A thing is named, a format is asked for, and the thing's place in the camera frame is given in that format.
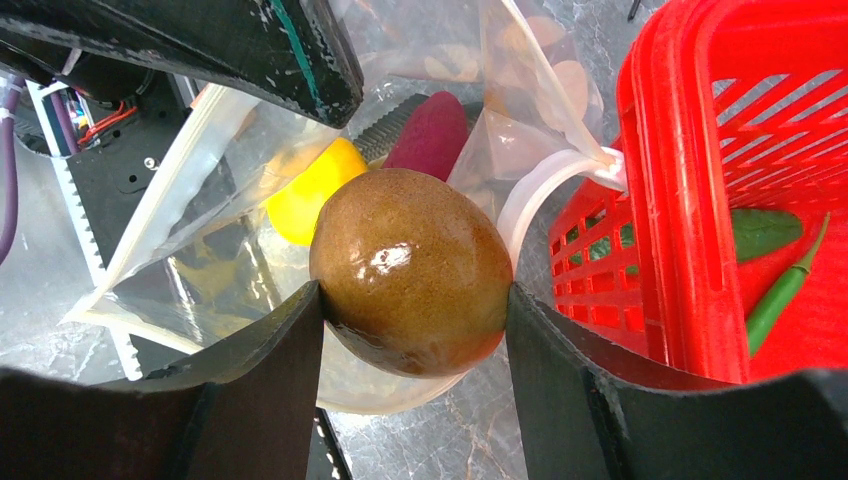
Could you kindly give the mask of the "purple toy vegetable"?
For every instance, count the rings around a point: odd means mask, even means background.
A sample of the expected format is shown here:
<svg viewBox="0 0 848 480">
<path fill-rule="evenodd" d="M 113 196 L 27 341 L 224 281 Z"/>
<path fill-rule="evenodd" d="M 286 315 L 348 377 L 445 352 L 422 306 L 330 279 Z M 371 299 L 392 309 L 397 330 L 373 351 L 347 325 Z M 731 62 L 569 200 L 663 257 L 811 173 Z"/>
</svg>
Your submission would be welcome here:
<svg viewBox="0 0 848 480">
<path fill-rule="evenodd" d="M 457 97 L 437 92 L 413 111 L 382 167 L 447 181 L 468 138 L 465 111 Z"/>
</svg>

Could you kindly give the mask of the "green toy cucumber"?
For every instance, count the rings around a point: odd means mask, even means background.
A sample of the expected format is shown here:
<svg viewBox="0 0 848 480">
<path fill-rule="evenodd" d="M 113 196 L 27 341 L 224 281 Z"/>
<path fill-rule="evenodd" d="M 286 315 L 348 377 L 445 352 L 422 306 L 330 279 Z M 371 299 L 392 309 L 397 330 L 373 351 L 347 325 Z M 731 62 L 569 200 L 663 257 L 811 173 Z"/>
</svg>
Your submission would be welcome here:
<svg viewBox="0 0 848 480">
<path fill-rule="evenodd" d="M 767 256 L 799 240 L 803 233 L 801 220 L 792 213 L 740 208 L 731 211 L 731 223 L 737 263 L 747 263 Z M 619 229 L 621 246 L 635 244 L 633 226 Z M 612 241 L 604 236 L 589 246 L 590 261 L 600 260 L 612 253 Z"/>
</svg>

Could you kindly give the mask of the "brown round toy mushroom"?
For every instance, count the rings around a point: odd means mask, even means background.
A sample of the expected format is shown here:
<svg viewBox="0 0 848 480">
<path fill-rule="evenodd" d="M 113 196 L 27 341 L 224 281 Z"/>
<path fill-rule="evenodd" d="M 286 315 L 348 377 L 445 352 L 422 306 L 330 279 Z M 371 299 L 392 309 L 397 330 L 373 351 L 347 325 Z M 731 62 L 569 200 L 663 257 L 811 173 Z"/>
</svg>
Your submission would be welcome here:
<svg viewBox="0 0 848 480">
<path fill-rule="evenodd" d="M 430 175 L 380 169 L 342 186 L 319 214 L 309 271 L 339 341 L 380 370 L 458 375 L 503 338 L 513 282 L 504 242 Z"/>
</svg>

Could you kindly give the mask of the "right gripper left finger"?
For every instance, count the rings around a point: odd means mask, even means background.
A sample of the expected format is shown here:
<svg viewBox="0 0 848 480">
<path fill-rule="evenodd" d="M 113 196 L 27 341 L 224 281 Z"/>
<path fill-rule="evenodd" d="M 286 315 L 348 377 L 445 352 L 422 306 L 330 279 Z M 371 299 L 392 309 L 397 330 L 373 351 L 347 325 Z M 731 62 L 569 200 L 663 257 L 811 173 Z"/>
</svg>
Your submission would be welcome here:
<svg viewBox="0 0 848 480">
<path fill-rule="evenodd" d="M 323 344 L 319 287 L 138 381 L 1 372 L 5 479 L 302 479 Z"/>
</svg>

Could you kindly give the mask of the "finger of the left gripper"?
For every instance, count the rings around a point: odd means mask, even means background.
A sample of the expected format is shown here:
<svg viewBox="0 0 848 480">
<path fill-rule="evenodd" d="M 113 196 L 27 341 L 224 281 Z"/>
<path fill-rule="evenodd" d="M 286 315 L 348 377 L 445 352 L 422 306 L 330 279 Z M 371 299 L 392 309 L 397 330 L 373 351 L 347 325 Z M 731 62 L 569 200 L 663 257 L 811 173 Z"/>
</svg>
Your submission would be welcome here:
<svg viewBox="0 0 848 480">
<path fill-rule="evenodd" d="M 151 71 L 231 87 L 332 128 L 363 75 L 327 1 L 5 1 L 1 62 L 119 102 Z"/>
</svg>

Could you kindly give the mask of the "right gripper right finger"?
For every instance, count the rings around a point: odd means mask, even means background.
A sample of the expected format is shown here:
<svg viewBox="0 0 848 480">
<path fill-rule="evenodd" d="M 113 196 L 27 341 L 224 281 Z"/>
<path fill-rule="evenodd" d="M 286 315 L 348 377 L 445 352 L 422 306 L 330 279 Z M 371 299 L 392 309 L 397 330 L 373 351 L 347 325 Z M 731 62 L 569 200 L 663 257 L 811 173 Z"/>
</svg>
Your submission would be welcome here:
<svg viewBox="0 0 848 480">
<path fill-rule="evenodd" d="M 532 479 L 843 479 L 847 374 L 731 385 L 631 352 L 519 284 L 506 329 Z"/>
</svg>

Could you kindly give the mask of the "yellow toy pepper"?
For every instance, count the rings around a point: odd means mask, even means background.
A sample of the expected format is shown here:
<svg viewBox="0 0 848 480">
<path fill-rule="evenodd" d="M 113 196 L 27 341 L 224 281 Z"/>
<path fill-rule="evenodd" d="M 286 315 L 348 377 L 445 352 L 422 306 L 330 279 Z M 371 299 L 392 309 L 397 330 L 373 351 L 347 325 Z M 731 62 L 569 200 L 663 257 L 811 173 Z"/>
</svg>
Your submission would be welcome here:
<svg viewBox="0 0 848 480">
<path fill-rule="evenodd" d="M 324 204 L 366 170 L 357 147 L 346 138 L 337 138 L 305 171 L 264 202 L 271 226 L 290 244 L 309 246 Z"/>
</svg>

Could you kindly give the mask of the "red plastic basket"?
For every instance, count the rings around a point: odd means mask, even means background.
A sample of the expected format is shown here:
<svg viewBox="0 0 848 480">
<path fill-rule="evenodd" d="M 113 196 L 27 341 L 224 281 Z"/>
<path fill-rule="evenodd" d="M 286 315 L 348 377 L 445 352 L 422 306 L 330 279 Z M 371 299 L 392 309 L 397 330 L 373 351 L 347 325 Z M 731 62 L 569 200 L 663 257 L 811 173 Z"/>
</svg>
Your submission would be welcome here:
<svg viewBox="0 0 848 480">
<path fill-rule="evenodd" d="M 730 383 L 847 364 L 847 5 L 671 1 L 619 73 L 627 193 L 585 182 L 549 233 L 555 308 L 657 362 Z M 737 263 L 731 211 L 799 240 Z M 760 351 L 746 319 L 830 224 Z M 631 223 L 634 246 L 619 229 Z M 595 261 L 601 237 L 612 253 Z"/>
</svg>

